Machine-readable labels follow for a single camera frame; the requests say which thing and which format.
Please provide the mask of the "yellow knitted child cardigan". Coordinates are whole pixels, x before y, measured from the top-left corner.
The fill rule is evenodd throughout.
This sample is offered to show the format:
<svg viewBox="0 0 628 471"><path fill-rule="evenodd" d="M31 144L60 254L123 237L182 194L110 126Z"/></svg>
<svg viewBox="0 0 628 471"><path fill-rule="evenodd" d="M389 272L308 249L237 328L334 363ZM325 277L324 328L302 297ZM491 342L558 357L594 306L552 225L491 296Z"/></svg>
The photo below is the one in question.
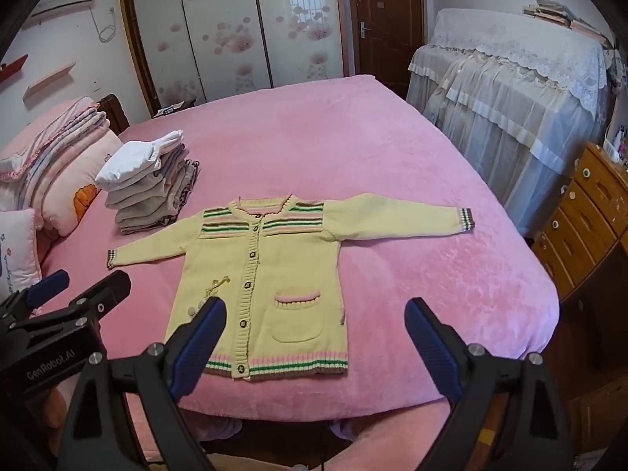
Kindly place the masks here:
<svg viewBox="0 0 628 471"><path fill-rule="evenodd" d="M474 226L466 207L372 194L237 200L109 251L108 266L184 259L166 333L190 321L205 300L223 300L226 327L205 366L212 374L244 381L345 375L342 243L453 236Z"/></svg>

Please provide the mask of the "stack of folded grey clothes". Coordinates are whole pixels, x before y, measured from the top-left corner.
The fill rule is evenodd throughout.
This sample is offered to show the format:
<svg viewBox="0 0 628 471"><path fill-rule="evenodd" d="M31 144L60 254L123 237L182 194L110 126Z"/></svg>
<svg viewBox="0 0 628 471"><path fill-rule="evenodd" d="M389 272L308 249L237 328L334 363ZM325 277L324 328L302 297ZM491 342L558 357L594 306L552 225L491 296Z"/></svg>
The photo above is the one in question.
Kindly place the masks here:
<svg viewBox="0 0 628 471"><path fill-rule="evenodd" d="M196 184L200 164L181 144L166 153L160 169L142 173L128 186L111 190L105 207L114 210L121 234L145 232L176 222Z"/></svg>

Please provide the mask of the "small white embroidered cushion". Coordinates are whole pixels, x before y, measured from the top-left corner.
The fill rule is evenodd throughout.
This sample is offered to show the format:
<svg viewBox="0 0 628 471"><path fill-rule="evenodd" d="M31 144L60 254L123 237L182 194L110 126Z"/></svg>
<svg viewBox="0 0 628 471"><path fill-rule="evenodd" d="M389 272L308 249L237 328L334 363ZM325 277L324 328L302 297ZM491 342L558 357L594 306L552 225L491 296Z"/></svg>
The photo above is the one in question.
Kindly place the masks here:
<svg viewBox="0 0 628 471"><path fill-rule="evenodd" d="M11 210L1 213L1 300L42 279L37 254L35 212Z"/></svg>

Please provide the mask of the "folded striped pink quilt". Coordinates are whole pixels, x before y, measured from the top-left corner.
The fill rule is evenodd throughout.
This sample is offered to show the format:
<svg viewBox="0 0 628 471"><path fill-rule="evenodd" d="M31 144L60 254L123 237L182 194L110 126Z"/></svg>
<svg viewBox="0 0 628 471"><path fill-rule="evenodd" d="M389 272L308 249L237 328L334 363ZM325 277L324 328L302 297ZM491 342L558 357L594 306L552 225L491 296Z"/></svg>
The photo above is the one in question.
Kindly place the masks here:
<svg viewBox="0 0 628 471"><path fill-rule="evenodd" d="M1 153L1 210L42 212L42 200L63 170L110 130L106 113L82 97L71 102L15 152Z"/></svg>

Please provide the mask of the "white folded garment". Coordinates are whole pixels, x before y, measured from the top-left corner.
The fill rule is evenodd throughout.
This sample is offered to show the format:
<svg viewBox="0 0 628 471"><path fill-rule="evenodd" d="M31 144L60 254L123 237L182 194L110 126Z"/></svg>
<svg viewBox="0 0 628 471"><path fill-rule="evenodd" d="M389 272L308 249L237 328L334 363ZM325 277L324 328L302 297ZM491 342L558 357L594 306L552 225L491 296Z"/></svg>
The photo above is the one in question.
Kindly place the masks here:
<svg viewBox="0 0 628 471"><path fill-rule="evenodd" d="M100 169L96 186L106 192L128 187L158 171L164 156L182 144L182 130L171 131L155 141L128 141Z"/></svg>

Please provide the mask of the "dark wooden headboard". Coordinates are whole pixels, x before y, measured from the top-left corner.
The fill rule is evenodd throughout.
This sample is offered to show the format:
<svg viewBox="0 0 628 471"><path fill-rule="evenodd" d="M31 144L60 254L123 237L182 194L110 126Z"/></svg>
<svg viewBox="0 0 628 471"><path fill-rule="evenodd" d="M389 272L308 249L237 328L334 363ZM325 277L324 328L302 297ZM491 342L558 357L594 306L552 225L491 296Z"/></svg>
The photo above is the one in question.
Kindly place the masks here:
<svg viewBox="0 0 628 471"><path fill-rule="evenodd" d="M110 122L110 129L115 135L119 136L130 126L128 117L114 94L109 94L99 100L98 108L105 112L106 118Z"/></svg>

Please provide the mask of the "wooden chest of drawers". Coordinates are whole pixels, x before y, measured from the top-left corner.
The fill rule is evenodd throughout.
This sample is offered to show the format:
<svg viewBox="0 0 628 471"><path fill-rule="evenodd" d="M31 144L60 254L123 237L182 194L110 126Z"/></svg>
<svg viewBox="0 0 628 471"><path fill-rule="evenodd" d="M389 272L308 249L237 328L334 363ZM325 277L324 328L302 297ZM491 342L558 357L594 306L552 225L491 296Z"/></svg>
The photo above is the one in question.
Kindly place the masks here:
<svg viewBox="0 0 628 471"><path fill-rule="evenodd" d="M565 301L627 241L627 171L589 142L532 251Z"/></svg>

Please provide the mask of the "pink plush bed blanket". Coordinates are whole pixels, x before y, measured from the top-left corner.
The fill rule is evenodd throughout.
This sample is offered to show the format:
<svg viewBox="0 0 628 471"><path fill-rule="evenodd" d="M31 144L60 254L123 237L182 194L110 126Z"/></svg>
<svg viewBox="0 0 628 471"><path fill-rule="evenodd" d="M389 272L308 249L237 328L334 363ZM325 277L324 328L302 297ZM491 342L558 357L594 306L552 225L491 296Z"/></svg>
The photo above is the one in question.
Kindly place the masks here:
<svg viewBox="0 0 628 471"><path fill-rule="evenodd" d="M555 286L449 140L369 75L235 96L131 126L180 130L198 181L176 223L122 235L102 199L50 250L72 298L124 270L109 355L167 339L207 294L227 326L182 405L207 416L336 421L438 397L405 330L427 301L468 342L548 344Z"/></svg>

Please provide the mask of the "floral sliding wardrobe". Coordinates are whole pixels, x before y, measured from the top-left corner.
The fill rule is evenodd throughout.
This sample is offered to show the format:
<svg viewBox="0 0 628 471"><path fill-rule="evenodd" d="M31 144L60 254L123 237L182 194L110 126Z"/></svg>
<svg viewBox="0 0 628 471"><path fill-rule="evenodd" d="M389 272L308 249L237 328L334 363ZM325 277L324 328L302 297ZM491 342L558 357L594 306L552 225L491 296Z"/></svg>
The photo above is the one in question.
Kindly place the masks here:
<svg viewBox="0 0 628 471"><path fill-rule="evenodd" d="M151 113L347 75L342 0L120 0Z"/></svg>

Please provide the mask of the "lace covered furniture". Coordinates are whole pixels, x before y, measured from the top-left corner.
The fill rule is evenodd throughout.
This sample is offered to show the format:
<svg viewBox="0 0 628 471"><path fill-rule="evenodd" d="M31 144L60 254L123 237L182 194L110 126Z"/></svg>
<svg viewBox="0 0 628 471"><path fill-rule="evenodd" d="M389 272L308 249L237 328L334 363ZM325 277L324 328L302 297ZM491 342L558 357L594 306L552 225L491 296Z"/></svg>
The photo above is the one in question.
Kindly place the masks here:
<svg viewBox="0 0 628 471"><path fill-rule="evenodd" d="M604 134L609 70L620 61L556 24L443 9L410 62L407 100L471 164L517 231L533 237L586 143Z"/></svg>

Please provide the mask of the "dark brown wooden door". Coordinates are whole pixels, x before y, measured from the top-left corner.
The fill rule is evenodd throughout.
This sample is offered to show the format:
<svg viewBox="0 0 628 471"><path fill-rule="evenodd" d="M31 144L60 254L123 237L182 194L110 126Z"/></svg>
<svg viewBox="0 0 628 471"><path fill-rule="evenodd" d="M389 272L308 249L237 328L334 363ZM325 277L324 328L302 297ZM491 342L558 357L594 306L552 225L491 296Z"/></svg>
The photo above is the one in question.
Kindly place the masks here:
<svg viewBox="0 0 628 471"><path fill-rule="evenodd" d="M356 73L404 98L409 65L427 41L425 0L349 0Z"/></svg>

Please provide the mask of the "stack of books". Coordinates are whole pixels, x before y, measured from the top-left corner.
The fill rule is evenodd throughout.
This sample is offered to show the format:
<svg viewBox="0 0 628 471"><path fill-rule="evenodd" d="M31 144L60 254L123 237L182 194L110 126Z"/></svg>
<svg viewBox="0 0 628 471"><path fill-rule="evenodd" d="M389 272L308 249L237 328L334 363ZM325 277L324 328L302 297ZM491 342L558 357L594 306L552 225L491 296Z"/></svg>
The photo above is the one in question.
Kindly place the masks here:
<svg viewBox="0 0 628 471"><path fill-rule="evenodd" d="M610 50L615 47L613 40L608 39L592 24L578 17L568 6L558 1L535 0L532 4L524 5L522 12L524 15L559 24L561 27L589 36L597 40L604 49Z"/></svg>

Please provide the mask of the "pink wall shelf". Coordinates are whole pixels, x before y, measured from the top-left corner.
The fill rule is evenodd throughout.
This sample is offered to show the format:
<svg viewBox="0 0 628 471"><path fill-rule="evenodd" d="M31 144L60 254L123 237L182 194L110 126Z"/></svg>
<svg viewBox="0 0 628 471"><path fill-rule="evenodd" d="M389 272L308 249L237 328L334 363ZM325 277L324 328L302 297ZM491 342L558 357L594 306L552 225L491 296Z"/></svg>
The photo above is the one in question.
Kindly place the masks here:
<svg viewBox="0 0 628 471"><path fill-rule="evenodd" d="M27 89L24 91L22 95L22 100L28 100L33 97L35 94L39 93L47 86L51 85L54 82L57 82L59 79L64 78L65 75L68 75L69 72L72 71L72 68L76 66L75 62L71 62L66 64L53 72L48 73L48 75L44 75L42 79L37 80L36 82L31 83Z"/></svg>

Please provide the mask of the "red wall shelf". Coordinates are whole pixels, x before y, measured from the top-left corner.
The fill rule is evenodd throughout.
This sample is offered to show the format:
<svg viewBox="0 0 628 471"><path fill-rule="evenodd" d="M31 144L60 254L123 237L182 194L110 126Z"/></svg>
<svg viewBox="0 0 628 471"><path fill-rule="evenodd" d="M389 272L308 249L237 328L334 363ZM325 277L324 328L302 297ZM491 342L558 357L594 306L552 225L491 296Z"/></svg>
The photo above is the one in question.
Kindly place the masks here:
<svg viewBox="0 0 628 471"><path fill-rule="evenodd" d="M0 67L0 83L7 81L9 78L12 78L13 75L16 75L16 73L21 72L27 60L28 54L24 54L12 63L2 63Z"/></svg>

